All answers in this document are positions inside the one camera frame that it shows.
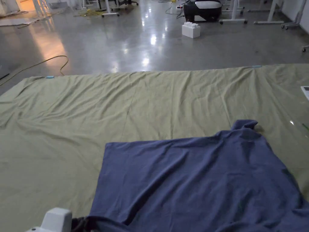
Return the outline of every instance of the white box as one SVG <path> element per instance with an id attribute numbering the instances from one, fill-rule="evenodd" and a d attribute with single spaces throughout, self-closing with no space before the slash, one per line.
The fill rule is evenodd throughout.
<path id="1" fill-rule="evenodd" d="M 201 35 L 201 27 L 198 24 L 186 22 L 182 25 L 182 34 L 190 38 L 196 38 Z"/>

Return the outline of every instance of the blue cloth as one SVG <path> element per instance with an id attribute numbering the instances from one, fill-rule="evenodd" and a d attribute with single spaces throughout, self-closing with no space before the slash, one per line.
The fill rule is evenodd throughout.
<path id="1" fill-rule="evenodd" d="M 138 232 L 309 231 L 309 204 L 256 124 L 106 144 L 90 216 Z"/>

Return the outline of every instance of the black device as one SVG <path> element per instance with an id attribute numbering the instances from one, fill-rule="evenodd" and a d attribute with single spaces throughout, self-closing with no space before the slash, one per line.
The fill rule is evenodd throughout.
<path id="1" fill-rule="evenodd" d="M 194 22 L 196 15 L 207 22 L 216 22 L 222 14 L 219 0 L 195 0 L 184 4 L 184 16 L 187 22 Z"/>

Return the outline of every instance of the concrete floor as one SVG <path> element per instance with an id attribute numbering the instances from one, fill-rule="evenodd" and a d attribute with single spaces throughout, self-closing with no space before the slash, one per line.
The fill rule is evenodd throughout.
<path id="1" fill-rule="evenodd" d="M 191 39 L 181 34 L 184 18 L 165 14 L 170 3 L 139 2 L 139 6 L 121 11 L 120 17 L 74 17 L 76 12 L 66 10 L 24 28 L 1 27 L 0 63 L 12 71 L 67 55 L 69 63 L 62 72 L 80 75 L 309 62 L 309 53 L 301 52 L 301 47 L 309 44 L 302 29 L 253 25 L 256 19 L 266 19 L 267 13 L 245 12 L 248 25 L 200 24 L 201 37 Z M 246 9 L 258 3 L 251 1 Z M 26 77 L 60 75 L 65 61 L 56 58 L 18 74 L 0 86 L 0 94 Z"/>

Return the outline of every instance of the yellow cable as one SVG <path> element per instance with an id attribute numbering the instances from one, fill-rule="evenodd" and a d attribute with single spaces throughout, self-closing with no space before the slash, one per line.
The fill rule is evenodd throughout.
<path id="1" fill-rule="evenodd" d="M 22 69 L 22 70 L 19 71 L 18 73 L 14 74 L 13 76 L 11 76 L 11 77 L 9 77 L 8 79 L 6 79 L 3 83 L 0 84 L 0 86 L 3 85 L 3 84 L 5 84 L 5 83 L 8 82 L 9 80 L 11 80 L 13 77 L 15 77 L 17 74 L 21 73 L 22 71 L 25 71 L 25 70 L 27 70 L 27 69 L 29 69 L 29 68 L 32 68 L 32 67 L 34 67 L 34 66 L 37 66 L 37 65 L 39 65 L 39 64 L 42 64 L 42 63 L 44 63 L 44 62 L 46 62 L 46 61 L 52 60 L 52 59 L 57 58 L 57 57 L 66 57 L 66 58 L 67 58 L 66 63 L 60 68 L 60 73 L 62 74 L 62 76 L 64 76 L 64 74 L 61 72 L 61 70 L 62 70 L 62 68 L 63 68 L 64 66 L 66 66 L 66 64 L 69 62 L 69 58 L 68 58 L 67 56 L 65 56 L 65 55 L 60 55 L 60 56 L 54 56 L 54 57 L 49 58 L 49 59 L 47 59 L 47 60 L 44 60 L 44 61 L 42 61 L 42 62 L 40 62 L 40 63 L 38 63 L 38 64 L 35 64 L 35 65 L 32 65 L 32 66 L 30 66 L 30 67 L 28 67 L 28 68 Z"/>

